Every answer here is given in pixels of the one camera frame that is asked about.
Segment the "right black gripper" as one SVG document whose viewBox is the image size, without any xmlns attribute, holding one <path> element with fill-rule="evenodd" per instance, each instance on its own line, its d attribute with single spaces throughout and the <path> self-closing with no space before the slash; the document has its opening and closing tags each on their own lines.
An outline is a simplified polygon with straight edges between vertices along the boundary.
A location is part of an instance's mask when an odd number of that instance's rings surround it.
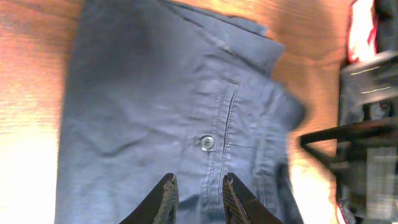
<svg viewBox="0 0 398 224">
<path fill-rule="evenodd" d="M 337 127 L 300 145 L 335 176 L 343 222 L 397 222 L 397 52 L 341 69 Z"/>
</svg>

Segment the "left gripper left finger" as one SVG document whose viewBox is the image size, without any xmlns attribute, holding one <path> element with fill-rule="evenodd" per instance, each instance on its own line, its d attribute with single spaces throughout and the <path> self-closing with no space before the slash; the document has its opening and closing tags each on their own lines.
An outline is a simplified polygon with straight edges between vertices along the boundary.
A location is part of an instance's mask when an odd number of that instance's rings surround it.
<svg viewBox="0 0 398 224">
<path fill-rule="evenodd" d="M 177 178 L 167 173 L 120 224 L 175 224 L 178 205 Z"/>
</svg>

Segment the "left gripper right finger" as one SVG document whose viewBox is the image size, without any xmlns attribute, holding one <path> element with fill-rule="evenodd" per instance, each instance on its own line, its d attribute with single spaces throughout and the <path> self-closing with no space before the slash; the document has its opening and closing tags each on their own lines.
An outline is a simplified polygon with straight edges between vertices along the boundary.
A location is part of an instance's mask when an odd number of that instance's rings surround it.
<svg viewBox="0 0 398 224">
<path fill-rule="evenodd" d="M 282 224 L 232 172 L 223 177 L 226 224 Z"/>
</svg>

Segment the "navy blue denim shorts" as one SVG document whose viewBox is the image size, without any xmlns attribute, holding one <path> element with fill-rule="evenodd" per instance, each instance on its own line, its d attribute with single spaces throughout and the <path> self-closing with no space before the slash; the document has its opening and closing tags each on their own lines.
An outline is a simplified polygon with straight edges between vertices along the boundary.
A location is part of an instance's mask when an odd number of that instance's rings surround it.
<svg viewBox="0 0 398 224">
<path fill-rule="evenodd" d="M 178 223 L 223 223 L 235 173 L 302 223 L 287 136 L 305 115 L 272 71 L 284 51 L 249 20 L 171 1 L 87 1 L 70 61 L 56 223 L 119 223 L 167 173 Z"/>
</svg>

